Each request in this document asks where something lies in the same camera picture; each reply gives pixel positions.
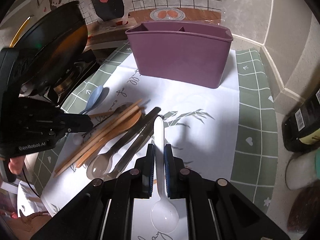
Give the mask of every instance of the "plastic container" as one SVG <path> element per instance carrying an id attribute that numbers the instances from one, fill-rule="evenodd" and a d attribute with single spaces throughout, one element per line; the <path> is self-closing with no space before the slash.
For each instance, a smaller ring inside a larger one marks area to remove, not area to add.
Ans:
<path id="1" fill-rule="evenodd" d="M 289 162 L 285 180 L 291 190 L 309 186 L 320 179 L 320 150 L 304 154 Z"/>
<path id="2" fill-rule="evenodd" d="M 219 25 L 144 22 L 125 32 L 140 74 L 209 88 L 220 85 L 233 37 Z"/>

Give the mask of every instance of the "blue spoon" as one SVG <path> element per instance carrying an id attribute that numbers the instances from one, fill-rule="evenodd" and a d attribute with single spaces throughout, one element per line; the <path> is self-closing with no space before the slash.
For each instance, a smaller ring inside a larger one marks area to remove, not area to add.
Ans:
<path id="1" fill-rule="evenodd" d="M 85 114 L 89 112 L 90 110 L 93 109 L 94 104 L 97 102 L 99 99 L 101 92 L 103 90 L 103 86 L 98 86 L 89 96 L 87 106 L 85 107 L 84 110 L 82 110 L 79 114 Z"/>

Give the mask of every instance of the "white jar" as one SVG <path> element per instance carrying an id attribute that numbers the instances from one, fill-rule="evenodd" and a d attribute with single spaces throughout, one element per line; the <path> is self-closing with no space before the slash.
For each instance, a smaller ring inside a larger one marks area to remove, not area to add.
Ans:
<path id="1" fill-rule="evenodd" d="M 291 190 L 309 186 L 320 179 L 320 150 L 316 150 L 289 162 L 285 180 Z"/>

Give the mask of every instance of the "teal lid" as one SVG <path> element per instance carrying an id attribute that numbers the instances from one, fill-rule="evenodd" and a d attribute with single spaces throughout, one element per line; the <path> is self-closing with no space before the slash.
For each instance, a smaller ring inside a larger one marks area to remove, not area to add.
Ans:
<path id="1" fill-rule="evenodd" d="M 318 179 L 320 179 L 320 149 L 316 152 L 316 173 Z"/>

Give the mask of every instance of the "yellow label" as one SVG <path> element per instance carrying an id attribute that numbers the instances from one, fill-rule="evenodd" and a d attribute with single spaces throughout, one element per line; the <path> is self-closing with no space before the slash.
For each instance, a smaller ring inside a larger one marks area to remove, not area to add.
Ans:
<path id="1" fill-rule="evenodd" d="M 304 144 L 315 144 L 320 141 L 320 128 L 314 131 L 312 134 L 307 135 L 299 139 Z"/>

